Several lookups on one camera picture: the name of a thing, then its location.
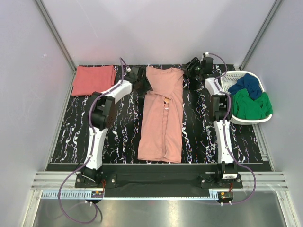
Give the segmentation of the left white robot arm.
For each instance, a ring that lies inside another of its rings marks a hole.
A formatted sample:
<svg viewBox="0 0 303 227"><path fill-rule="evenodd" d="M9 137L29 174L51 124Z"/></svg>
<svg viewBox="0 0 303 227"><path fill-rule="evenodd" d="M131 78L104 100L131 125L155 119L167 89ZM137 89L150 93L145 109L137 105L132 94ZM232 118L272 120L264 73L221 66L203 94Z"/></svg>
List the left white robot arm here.
<svg viewBox="0 0 303 227"><path fill-rule="evenodd" d="M116 120L116 104L133 91L143 96L152 90L145 68L133 66L123 70L124 74L117 84L104 92L91 95L92 104L88 112L89 145L85 159L85 167L90 170L99 170L102 166L106 134Z"/></svg>

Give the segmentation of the pink t shirt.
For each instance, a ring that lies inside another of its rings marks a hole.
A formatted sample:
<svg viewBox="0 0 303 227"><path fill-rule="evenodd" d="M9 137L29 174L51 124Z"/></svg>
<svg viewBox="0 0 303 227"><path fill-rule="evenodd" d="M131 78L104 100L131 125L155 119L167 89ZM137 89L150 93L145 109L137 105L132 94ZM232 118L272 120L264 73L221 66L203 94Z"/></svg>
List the pink t shirt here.
<svg viewBox="0 0 303 227"><path fill-rule="evenodd" d="M183 71L147 67L151 90L144 98L138 159L181 162Z"/></svg>

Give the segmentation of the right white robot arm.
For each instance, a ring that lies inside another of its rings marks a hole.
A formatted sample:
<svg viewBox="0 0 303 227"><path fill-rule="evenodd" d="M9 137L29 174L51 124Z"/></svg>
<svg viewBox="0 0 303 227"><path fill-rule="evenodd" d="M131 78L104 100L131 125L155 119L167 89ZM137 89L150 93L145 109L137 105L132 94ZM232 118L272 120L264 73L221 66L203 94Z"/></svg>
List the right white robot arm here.
<svg viewBox="0 0 303 227"><path fill-rule="evenodd" d="M219 83L220 77L213 77L212 66L216 54L205 52L202 59L194 57L182 68L186 76L196 78L203 82L211 97L210 120L216 132L218 146L217 173L215 182L219 187L228 186L238 176L237 164L232 154L230 139L230 119L232 98L227 94Z"/></svg>

